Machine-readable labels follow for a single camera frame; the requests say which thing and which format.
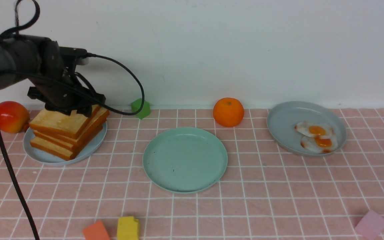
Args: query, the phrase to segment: toy apple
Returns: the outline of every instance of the toy apple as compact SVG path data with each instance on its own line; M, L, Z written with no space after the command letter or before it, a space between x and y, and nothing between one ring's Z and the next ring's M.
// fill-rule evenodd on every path
M18 102L0 103L0 129L3 132L17 133L29 128L29 111Z

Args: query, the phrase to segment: plate rim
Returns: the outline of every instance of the plate rim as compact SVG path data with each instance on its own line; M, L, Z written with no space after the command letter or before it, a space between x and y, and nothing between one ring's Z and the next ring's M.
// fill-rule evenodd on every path
M282 107L282 105L285 105L285 104L288 104L288 103L295 103L295 102L296 102L296 103L307 104L307 105L313 105L314 107L318 107L318 108L323 108L323 109L329 111L329 112L332 114L332 116L334 116L335 118L337 118L337 119L339 120L339 122L341 123L342 128L344 129L345 140L342 141L342 142L339 144L339 146L337 147L337 149L335 149L335 150L332 151L332 152L329 152L329 153L322 153L322 154L321 154L321 153L320 153L320 154L318 154L318 153L314 153L314 154L312 154L312 153L307 153L307 152L301 152L301 151L294 150L294 149L292 149L291 147L285 145L284 143L282 143L279 139L277 139L277 138L273 135L273 133L272 133L272 131L271 131L271 128L269 127L269 124L268 124L269 119L271 118L271 112L273 112L273 110L276 109L276 108L280 108L280 107ZM304 156L304 157L316 157L316 158L321 158L321 157L325 157L325 156L334 154L334 153L338 152L340 149L342 149L342 148L345 146L346 141L347 141L347 138L348 138L348 135L347 135L347 134L348 134L348 133L347 133L347 129L346 129L346 126L343 124L342 120L341 120L341 119L340 119L334 112L330 111L328 108L324 108L323 106L318 105L318 104L316 104L316 103L312 103L312 102L305 102L305 101L288 101L288 102L282 102L282 103L279 103L279 104L277 104L276 106L274 106L272 109L270 109L270 111L269 111L269 113L268 113L268 116L266 117L266 125L268 126L269 133L271 134L273 140L274 140L277 144L279 144L279 146L281 146L282 148L284 148L285 150L287 150L287 151L290 152L290 153L297 154L297 155Z
M96 147L92 150L90 150L90 152L88 152L87 154L85 154L84 156L81 156L81 157L76 157L72 160L69 160L69 161L66 161L64 159L63 162L57 162L57 163L48 163L48 162L43 162L43 161L40 161L38 159L35 159L34 157L32 157L29 153L28 153L28 150L26 150L26 134L29 132L29 131L32 131L32 135L35 136L35 134L33 133L33 130L31 128L28 128L25 132L25 135L23 137L23 150L25 151L26 155L28 155L31 159L33 159L34 161L38 162L38 163L41 163L41 164L44 164L44 165L49 165L49 166L66 166L66 165L70 165L70 164L74 164L74 163L77 163L77 162L80 162L88 157L90 157L94 152L96 152L97 149L99 149L99 147L101 146L101 144L104 142L105 140L105 137L106 137L106 134L108 133L108 123L105 122L103 123L103 129L98 133L100 134L102 131L104 131L104 134L102 136L102 140L99 142L99 144L96 145Z
M160 184L158 184L156 181L154 181L154 179L152 179L152 178L149 176L149 173L148 173L148 171L147 171L146 168L145 168L145 153L146 153L146 151L148 151L148 146L149 146L149 145L151 144L151 142L154 141L155 139L157 139L157 138L162 138L164 135L166 135L168 132L170 132L170 131L172 131L172 130L179 130L179 129L194 129L194 130L198 130L198 131L200 131L200 132L203 131L203 132L205 132L206 134L210 134L210 135L212 135L216 140L218 140L218 143L220 143L220 145L223 147L223 149L224 149L224 151L223 151L224 157L223 157L223 158L225 159L225 160L224 160L225 163L224 163L223 168L222 168L223 171L222 171L221 175L217 177L216 181L214 181L214 182L213 182L212 184L210 184L209 186L206 186L206 187L201 188L201 189L199 189L199 190L189 191L189 192L175 191L175 190L170 190L170 189L167 189L167 188L161 186ZM171 193L177 193L177 194L183 194L183 195L185 195L185 194L194 194L194 193L200 193L200 192L202 192L202 191L205 191L205 190L209 189L210 187L214 186L217 182L220 181L220 179L222 178L222 176L226 173L226 169L227 169L227 165L228 165L228 153L227 153L226 147L224 146L224 144L222 143L222 141L221 141L218 137L216 137L214 134L212 134L211 132L206 131L206 130L204 130L204 129L195 128L195 127L177 127L177 128L172 128L172 129L169 129L169 130L167 130L167 131L164 131L164 132L158 134L155 138L153 138L153 139L148 143L148 145L147 145L146 148L145 148L145 151L143 152L142 165L143 165L144 172L145 172L146 176L148 177L148 179L150 179L151 182L154 183L155 185L157 185L159 188L161 188L161 189L163 189L163 190L165 190L165 191L171 192Z

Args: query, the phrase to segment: toy orange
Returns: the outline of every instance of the toy orange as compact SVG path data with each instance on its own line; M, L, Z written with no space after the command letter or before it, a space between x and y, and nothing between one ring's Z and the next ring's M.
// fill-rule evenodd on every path
M222 98L214 105L213 117L224 127L235 127L244 117L244 107L235 98Z

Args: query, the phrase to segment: egg white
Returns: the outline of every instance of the egg white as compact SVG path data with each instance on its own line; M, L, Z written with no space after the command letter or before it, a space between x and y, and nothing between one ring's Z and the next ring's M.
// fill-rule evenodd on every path
M338 147L336 135L331 135L330 140L332 143L330 147L320 147L315 142L315 138L303 136L302 140L300 141L300 144L302 145L303 148L314 153L329 153L329 152L333 152Z
M318 127L323 128L326 131L326 134L325 135L318 135L318 134L311 133L309 131L309 127L311 127L311 126L318 126ZM313 124L313 123L310 123L308 121L303 121L303 122L296 124L296 126L294 126L294 129L296 129L296 131L300 132L301 134L305 135L306 137L310 137L310 138L319 137L320 139L329 139L334 134L333 128L331 126L329 126L328 124L325 124L325 123Z

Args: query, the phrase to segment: yellow sponge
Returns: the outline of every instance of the yellow sponge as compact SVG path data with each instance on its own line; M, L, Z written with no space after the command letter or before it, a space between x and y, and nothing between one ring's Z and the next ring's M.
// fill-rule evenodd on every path
M140 224L134 217L120 217L118 219L118 240L139 240Z

